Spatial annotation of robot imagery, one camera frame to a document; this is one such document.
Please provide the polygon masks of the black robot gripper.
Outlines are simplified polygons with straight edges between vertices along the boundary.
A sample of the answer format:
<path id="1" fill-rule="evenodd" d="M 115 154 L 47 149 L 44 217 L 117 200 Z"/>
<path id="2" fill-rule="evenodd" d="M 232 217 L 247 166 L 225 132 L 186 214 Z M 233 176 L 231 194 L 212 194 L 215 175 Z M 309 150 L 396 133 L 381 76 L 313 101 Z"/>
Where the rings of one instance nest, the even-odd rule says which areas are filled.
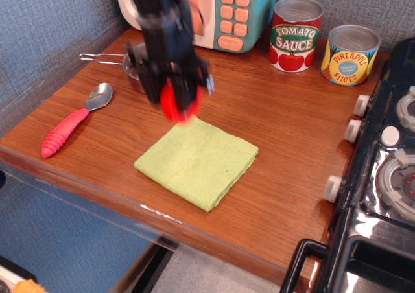
<path id="1" fill-rule="evenodd" d="M 215 89 L 209 64 L 193 48 L 191 20 L 136 17 L 132 22 L 144 36 L 143 43 L 128 42 L 126 52 L 136 65 L 145 95 L 154 105 L 171 80 L 178 111 L 190 112 L 198 99 L 198 85 L 212 93 Z"/>

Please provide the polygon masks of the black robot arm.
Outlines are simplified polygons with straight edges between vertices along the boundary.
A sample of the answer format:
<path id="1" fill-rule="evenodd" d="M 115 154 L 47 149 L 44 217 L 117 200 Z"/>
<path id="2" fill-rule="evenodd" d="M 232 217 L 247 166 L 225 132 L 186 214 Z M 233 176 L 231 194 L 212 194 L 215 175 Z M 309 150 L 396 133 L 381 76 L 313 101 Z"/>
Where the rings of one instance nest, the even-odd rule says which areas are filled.
<path id="1" fill-rule="evenodd" d="M 214 90 L 208 63 L 193 47 L 194 31 L 188 0 L 133 0 L 145 51 L 129 45 L 128 55 L 137 70 L 148 100 L 162 105 L 165 114 L 185 119 L 201 103 L 201 89 Z"/>

